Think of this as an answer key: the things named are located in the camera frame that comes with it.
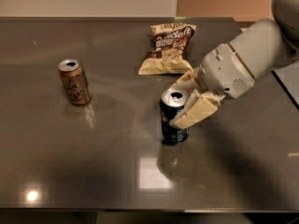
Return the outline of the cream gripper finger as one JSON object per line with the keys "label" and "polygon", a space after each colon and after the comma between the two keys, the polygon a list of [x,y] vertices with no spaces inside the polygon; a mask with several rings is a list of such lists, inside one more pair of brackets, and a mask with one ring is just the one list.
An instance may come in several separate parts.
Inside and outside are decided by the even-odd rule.
{"label": "cream gripper finger", "polygon": [[195,68],[187,71],[183,74],[175,83],[173,83],[171,89],[179,89],[185,91],[193,91],[194,89],[201,90],[203,86],[198,77],[199,69]]}
{"label": "cream gripper finger", "polygon": [[225,94],[212,91],[194,90],[184,108],[176,115],[175,124],[179,128],[185,129],[208,118],[218,110],[225,97]]}

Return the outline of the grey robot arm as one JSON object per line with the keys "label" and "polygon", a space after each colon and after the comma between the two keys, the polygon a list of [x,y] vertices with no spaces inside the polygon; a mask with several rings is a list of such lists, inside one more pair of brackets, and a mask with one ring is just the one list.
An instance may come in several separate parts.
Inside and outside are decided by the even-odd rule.
{"label": "grey robot arm", "polygon": [[299,41],[299,0],[272,0],[271,19],[260,19],[209,52],[174,89],[185,90],[184,108],[170,125],[185,129],[215,113],[225,98],[238,98],[265,72],[293,63]]}

